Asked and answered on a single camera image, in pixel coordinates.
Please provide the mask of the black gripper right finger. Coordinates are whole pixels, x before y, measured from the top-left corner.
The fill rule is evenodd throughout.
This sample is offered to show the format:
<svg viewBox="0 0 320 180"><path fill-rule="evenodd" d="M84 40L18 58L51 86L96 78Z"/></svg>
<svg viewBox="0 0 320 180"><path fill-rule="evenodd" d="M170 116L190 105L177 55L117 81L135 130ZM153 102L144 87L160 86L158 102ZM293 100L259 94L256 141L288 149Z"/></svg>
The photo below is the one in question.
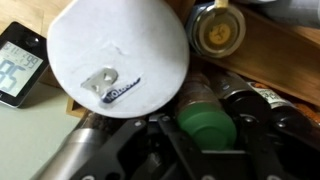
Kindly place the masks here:
<svg viewBox="0 0 320 180"><path fill-rule="evenodd" d="M253 180L320 180L319 138L302 118L247 114L234 119L237 146L248 155Z"/></svg>

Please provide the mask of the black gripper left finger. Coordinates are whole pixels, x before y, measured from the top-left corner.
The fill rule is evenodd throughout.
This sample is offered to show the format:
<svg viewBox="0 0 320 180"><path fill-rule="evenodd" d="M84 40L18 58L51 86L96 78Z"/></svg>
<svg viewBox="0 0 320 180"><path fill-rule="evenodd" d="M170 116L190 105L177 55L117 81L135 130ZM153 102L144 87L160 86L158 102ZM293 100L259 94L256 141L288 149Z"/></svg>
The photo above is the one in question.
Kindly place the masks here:
<svg viewBox="0 0 320 180"><path fill-rule="evenodd" d="M147 123L127 120L70 180L129 180L147 158Z"/></svg>

